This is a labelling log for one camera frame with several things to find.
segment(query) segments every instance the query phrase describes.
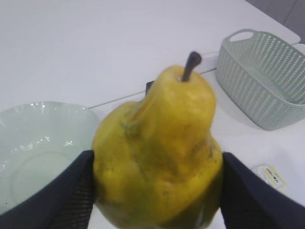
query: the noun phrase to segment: yellow pear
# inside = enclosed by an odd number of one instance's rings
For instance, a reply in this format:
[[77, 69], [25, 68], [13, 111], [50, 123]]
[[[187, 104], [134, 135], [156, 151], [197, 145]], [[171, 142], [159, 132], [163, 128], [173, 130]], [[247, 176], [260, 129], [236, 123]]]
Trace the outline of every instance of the yellow pear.
[[100, 124], [92, 143], [96, 205], [122, 229], [207, 227], [219, 208], [222, 151], [211, 135], [216, 98], [193, 68], [163, 71], [140, 102]]

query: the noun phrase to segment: clear bowl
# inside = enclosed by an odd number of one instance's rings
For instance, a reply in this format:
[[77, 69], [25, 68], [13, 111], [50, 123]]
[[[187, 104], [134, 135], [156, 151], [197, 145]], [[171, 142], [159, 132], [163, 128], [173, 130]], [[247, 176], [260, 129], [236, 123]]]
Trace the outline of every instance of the clear bowl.
[[37, 102], [0, 113], [0, 214], [31, 197], [91, 148], [99, 125], [85, 107]]

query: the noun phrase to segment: small label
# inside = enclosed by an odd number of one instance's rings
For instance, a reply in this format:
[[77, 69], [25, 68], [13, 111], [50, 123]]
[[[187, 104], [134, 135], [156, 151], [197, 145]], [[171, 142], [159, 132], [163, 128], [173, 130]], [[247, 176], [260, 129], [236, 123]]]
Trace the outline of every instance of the small label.
[[277, 174], [276, 170], [273, 167], [264, 167], [263, 171], [267, 174], [271, 182], [276, 187], [281, 187], [284, 185], [281, 177]]

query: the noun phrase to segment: pear stem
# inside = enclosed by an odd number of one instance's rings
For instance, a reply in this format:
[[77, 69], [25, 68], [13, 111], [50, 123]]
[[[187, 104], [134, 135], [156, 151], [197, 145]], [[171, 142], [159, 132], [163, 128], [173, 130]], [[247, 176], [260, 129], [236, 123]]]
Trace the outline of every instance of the pear stem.
[[201, 55], [197, 52], [191, 52], [189, 58], [187, 59], [184, 73], [181, 81], [186, 82], [189, 81], [192, 70], [201, 63]]

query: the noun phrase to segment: black object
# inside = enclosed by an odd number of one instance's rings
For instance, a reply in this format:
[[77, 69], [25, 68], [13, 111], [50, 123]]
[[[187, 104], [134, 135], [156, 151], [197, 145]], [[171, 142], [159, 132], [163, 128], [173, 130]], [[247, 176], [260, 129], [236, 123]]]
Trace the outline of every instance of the black object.
[[154, 81], [150, 81], [150, 82], [146, 83], [145, 95], [147, 95], [147, 93], [148, 93], [150, 87], [152, 86], [153, 82]]
[[93, 207], [93, 151], [82, 152], [41, 191], [0, 216], [0, 229], [87, 229]]
[[223, 153], [221, 212], [227, 229], [305, 229], [305, 208]]

